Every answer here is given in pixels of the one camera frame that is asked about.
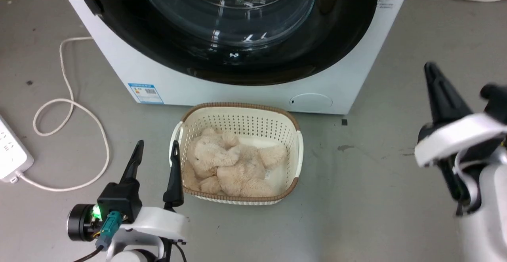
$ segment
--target teddy bear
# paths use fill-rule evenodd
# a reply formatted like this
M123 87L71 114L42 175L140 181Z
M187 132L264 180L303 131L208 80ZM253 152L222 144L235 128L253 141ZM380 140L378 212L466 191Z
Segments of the teddy bear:
M283 145L266 148L240 144L239 160L219 166L217 177L223 192L233 197L273 197L277 192L264 181L265 170L273 170L287 157Z
M239 159L239 140L234 133L217 133L204 129L188 146L187 161L183 166L185 187L216 194L221 191L217 166L234 165Z

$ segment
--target cable plug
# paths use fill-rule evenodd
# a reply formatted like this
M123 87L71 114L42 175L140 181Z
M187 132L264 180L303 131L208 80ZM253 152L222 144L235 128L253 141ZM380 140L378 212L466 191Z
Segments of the cable plug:
M123 216L120 212L112 211L107 215L102 228L100 228L100 236L98 237L95 246L97 249L102 246L101 251L107 251L112 242L112 237L120 228L123 222Z

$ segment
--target black mark on floor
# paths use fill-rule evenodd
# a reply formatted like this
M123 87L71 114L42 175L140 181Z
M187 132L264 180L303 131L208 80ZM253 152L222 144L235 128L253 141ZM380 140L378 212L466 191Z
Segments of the black mark on floor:
M345 150L347 150L347 149L354 148L354 147L355 147L354 145L340 145L340 146L338 147L338 150L340 150L340 151L345 151Z

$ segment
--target laundry basket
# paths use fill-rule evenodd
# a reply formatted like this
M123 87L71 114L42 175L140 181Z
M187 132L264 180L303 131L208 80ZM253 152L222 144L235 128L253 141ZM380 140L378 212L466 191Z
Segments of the laundry basket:
M172 133L171 145L177 140L181 166L187 160L191 141L205 128L234 132L241 143L256 147L282 144L288 159L274 170L266 172L265 180L279 195L275 197L230 197L197 192L185 187L183 191L200 199L234 205L273 205L284 199L297 185L303 164L303 136L294 117L274 107L241 103L206 103L190 109Z

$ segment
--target front-loading washing machine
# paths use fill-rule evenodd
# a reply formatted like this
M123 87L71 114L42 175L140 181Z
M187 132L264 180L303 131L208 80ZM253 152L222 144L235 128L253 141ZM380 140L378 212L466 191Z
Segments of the front-loading washing machine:
M403 0L69 0L139 103L347 114Z

